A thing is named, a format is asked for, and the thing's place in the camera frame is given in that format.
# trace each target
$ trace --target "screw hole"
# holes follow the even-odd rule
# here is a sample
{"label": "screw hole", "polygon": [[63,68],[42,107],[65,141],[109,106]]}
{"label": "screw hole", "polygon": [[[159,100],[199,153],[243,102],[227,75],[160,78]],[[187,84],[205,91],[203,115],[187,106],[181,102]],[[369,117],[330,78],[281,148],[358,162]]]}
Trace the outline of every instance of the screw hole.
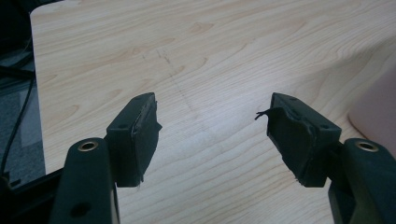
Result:
{"label": "screw hole", "polygon": [[70,211],[70,217],[84,217],[90,210],[90,203],[78,203]]}
{"label": "screw hole", "polygon": [[126,125],[126,124],[120,124],[120,125],[119,125],[119,128],[120,128],[120,129],[124,129],[124,128],[126,128],[126,127],[128,127],[128,125]]}
{"label": "screw hole", "polygon": [[98,146],[99,145],[98,145],[97,142],[86,142],[86,143],[83,143],[83,144],[79,145],[78,150],[86,152],[86,151],[94,150]]}
{"label": "screw hole", "polygon": [[356,146],[362,150],[369,152],[377,152],[378,147],[368,142],[357,142]]}

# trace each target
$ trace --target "dark floor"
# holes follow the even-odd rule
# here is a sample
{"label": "dark floor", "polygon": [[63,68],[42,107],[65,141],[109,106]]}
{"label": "dark floor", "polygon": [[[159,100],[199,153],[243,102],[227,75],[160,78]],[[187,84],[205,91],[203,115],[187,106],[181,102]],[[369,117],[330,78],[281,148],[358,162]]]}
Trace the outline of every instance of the dark floor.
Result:
{"label": "dark floor", "polygon": [[[7,66],[24,57],[25,52],[17,50],[0,58],[0,65]],[[35,70],[33,60],[22,69]],[[0,158],[3,159],[7,141],[20,114],[29,89],[28,80],[0,76]],[[45,174],[43,145],[41,138],[40,116],[38,109],[37,88],[34,85],[28,105],[17,135],[7,158],[6,172],[9,171],[10,182],[20,180],[28,183]]]}

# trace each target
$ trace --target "black cable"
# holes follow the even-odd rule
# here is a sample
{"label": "black cable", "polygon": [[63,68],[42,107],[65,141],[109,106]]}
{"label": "black cable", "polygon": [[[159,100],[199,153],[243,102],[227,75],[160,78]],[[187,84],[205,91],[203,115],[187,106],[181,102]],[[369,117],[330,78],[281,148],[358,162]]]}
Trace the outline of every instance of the black cable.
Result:
{"label": "black cable", "polygon": [[26,97],[25,97],[21,112],[18,115],[17,122],[14,125],[14,129],[12,130],[11,136],[9,137],[8,142],[7,142],[6,150],[4,151],[4,155],[3,155],[3,158],[2,158],[2,161],[1,161],[1,167],[0,167],[0,176],[4,176],[4,174],[5,174],[7,157],[8,157],[9,151],[11,149],[12,142],[14,141],[15,135],[17,134],[17,130],[19,129],[19,127],[21,125],[23,114],[24,114],[24,111],[26,109],[27,103],[29,101],[30,93],[32,92],[32,88],[33,88],[33,84],[34,83],[35,83],[35,79],[32,78],[30,80],[29,91],[26,94]]}

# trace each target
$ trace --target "wire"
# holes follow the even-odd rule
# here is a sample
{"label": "wire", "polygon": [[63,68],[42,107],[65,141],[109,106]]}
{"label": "wire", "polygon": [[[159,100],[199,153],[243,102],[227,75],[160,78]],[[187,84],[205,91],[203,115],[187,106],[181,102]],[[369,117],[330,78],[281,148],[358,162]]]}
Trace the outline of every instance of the wire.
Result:
{"label": "wire", "polygon": [[26,97],[25,97],[21,112],[18,115],[17,122],[14,125],[14,129],[12,130],[11,136],[9,137],[8,142],[7,142],[6,150],[4,151],[4,155],[3,155],[3,158],[2,158],[2,161],[1,161],[1,167],[0,167],[0,176],[4,176],[4,174],[5,174],[7,157],[8,157],[9,151],[11,149],[12,142],[14,141],[15,135],[17,134],[17,130],[19,129],[19,127],[21,125],[23,114],[24,114],[24,111],[26,109],[27,103],[29,101],[30,93],[32,92],[32,88],[33,88],[33,84],[34,83],[35,83],[35,79],[32,78],[30,80],[29,91],[26,94]]}

